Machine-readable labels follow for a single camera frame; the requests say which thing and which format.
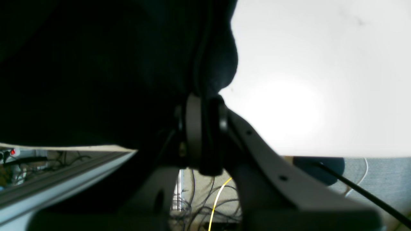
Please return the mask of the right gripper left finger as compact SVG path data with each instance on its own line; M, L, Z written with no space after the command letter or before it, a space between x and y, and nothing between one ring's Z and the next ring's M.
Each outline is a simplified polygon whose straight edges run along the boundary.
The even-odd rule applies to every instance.
M191 93L176 107L176 119L182 165L205 176L222 174L228 132L228 108L223 98L201 98Z

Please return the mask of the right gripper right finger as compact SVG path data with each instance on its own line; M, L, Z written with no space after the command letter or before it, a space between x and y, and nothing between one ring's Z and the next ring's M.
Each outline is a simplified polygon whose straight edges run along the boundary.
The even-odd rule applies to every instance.
M380 231L371 206L329 190L279 156L252 126L227 112L224 168L236 184L241 231Z

